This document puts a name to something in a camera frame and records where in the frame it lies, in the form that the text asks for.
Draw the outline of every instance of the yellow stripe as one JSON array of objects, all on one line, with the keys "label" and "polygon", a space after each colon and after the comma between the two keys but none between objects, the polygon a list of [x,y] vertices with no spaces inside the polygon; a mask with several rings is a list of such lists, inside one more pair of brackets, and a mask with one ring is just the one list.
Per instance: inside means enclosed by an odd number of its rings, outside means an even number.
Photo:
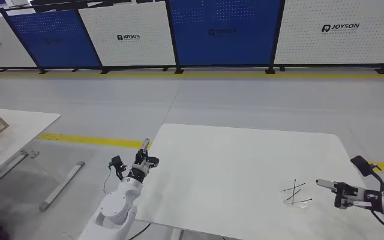
[{"label": "yellow stripe", "polygon": [[[379,168],[381,168],[382,170],[384,170],[384,163],[383,163],[383,162],[371,161],[371,160],[368,160],[368,162],[369,162],[370,164],[375,164],[375,165],[377,165]],[[377,169],[377,168],[375,168],[374,171],[375,171],[375,172],[382,172],[382,171],[380,171],[380,170]]]},{"label": "yellow stripe", "polygon": [[184,74],[173,74],[173,73],[50,73],[37,74],[33,73],[0,73],[0,78],[3,77],[270,77],[270,78],[323,78],[323,79],[382,79],[384,74],[289,74],[289,73],[278,73],[278,74],[265,74],[265,73],[184,73]]},{"label": "yellow stripe", "polygon": [[142,145],[142,141],[136,141],[136,140],[105,139],[101,137],[86,137],[86,136],[63,135],[63,134],[53,134],[53,133],[41,134],[37,137],[37,139],[60,141],[60,142],[95,144],[95,145],[104,145],[104,146],[117,146],[122,148],[140,148]]}]

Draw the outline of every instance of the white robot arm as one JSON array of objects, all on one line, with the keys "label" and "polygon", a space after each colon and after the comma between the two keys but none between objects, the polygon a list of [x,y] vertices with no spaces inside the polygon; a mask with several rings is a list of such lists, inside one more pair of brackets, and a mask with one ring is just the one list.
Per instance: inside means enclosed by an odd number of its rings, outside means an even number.
[{"label": "white robot arm", "polygon": [[316,180],[316,184],[320,187],[328,188],[336,194],[334,202],[336,208],[347,209],[351,206],[357,206],[370,210],[376,219],[384,225],[384,222],[376,215],[376,212],[384,214],[384,182],[373,171],[377,166],[369,164],[361,156],[351,159],[351,162],[359,169],[363,176],[374,176],[380,182],[380,191],[350,186],[345,182],[330,182],[322,179]]},{"label": "white robot arm", "polygon": [[[128,176],[123,177],[126,170],[120,156],[112,158],[109,169],[113,166],[116,175],[121,180],[118,189],[109,193],[93,214],[79,240],[125,240],[136,216],[136,206],[133,202],[140,196],[143,180],[153,167],[157,167],[159,159],[148,156],[149,139],[143,141],[142,147],[136,154],[136,159]],[[103,226],[104,220],[110,220],[118,229]]]}]

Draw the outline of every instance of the perforated panel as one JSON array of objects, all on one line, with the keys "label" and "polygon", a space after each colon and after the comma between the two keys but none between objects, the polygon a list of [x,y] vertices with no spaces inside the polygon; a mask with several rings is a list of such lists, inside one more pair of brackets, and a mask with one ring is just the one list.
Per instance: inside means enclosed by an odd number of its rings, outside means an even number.
[{"label": "perforated panel", "polygon": [[104,66],[175,65],[165,2],[81,9]]},{"label": "perforated panel", "polygon": [[0,67],[36,67],[3,17],[0,17]]},{"label": "perforated panel", "polygon": [[384,62],[384,1],[286,0],[275,64]]},{"label": "perforated panel", "polygon": [[10,16],[15,29],[42,67],[99,67],[74,10]]},{"label": "perforated panel", "polygon": [[280,0],[170,0],[181,65],[266,65]]}]

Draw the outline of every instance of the blue panel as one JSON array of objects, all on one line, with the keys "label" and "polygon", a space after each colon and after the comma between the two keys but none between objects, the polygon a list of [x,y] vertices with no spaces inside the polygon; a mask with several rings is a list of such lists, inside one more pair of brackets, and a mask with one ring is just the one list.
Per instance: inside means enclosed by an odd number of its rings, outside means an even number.
[{"label": "blue panel", "polygon": [[280,0],[170,0],[181,65],[269,64]]},{"label": "blue panel", "polygon": [[42,67],[99,67],[74,10],[10,16],[28,49]]}]

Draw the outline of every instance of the table leg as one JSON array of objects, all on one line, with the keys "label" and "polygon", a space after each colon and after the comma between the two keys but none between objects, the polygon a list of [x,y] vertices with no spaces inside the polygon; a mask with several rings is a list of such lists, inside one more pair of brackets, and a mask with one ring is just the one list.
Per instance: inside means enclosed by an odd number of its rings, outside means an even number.
[{"label": "table leg", "polygon": [[71,179],[75,176],[75,174],[80,170],[80,168],[84,165],[85,163],[83,161],[78,162],[72,170],[69,172],[67,175],[67,178],[65,181],[58,185],[53,192],[47,197],[47,199],[40,205],[39,209],[41,212],[44,212],[49,205],[54,201],[54,199],[59,195],[59,193],[64,189],[64,187],[71,181]]},{"label": "table leg", "polygon": [[24,150],[21,150],[18,155],[10,158],[1,168],[0,168],[0,178],[4,177],[12,168],[14,168],[19,162],[21,162],[28,153]]},{"label": "table leg", "polygon": [[183,232],[184,230],[181,229],[173,229],[170,240],[181,240]]}]

